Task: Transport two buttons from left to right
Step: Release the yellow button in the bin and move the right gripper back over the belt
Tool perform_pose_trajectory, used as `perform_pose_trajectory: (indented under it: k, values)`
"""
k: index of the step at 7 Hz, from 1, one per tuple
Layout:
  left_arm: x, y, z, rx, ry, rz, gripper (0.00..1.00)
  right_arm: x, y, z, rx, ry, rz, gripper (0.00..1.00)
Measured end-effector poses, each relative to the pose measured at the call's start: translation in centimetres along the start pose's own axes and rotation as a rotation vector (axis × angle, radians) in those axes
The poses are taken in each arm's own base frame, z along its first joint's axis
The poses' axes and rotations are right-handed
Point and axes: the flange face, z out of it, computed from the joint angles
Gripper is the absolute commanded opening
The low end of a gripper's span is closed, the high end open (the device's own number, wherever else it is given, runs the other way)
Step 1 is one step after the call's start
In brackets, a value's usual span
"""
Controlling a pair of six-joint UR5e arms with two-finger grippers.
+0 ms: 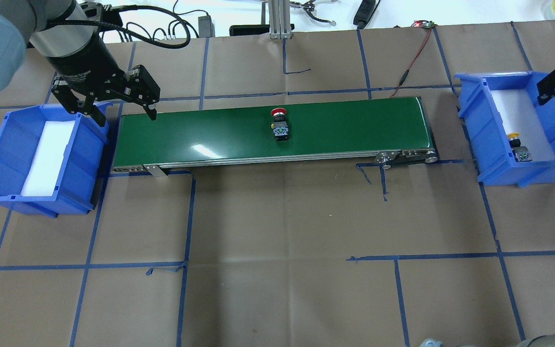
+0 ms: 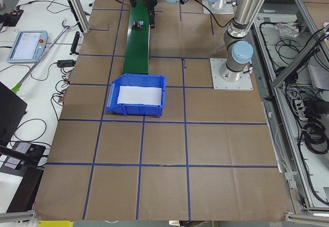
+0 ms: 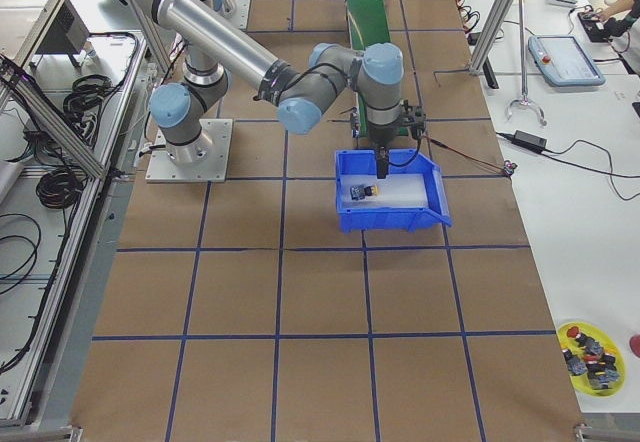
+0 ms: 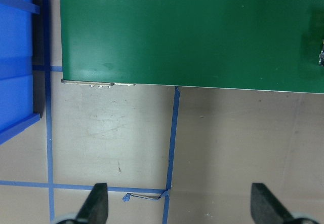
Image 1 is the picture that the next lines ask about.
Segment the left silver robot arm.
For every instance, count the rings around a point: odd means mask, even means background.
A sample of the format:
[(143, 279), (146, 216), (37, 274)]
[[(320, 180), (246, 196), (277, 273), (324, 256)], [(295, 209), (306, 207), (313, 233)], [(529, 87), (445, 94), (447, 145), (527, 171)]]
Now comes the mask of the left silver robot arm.
[(106, 117), (95, 103), (119, 99), (156, 120), (157, 82), (142, 65), (121, 70), (99, 35), (102, 29), (123, 31), (119, 24), (90, 19), (75, 0), (0, 0), (0, 92), (31, 45), (57, 72), (51, 92), (66, 112), (103, 127)]

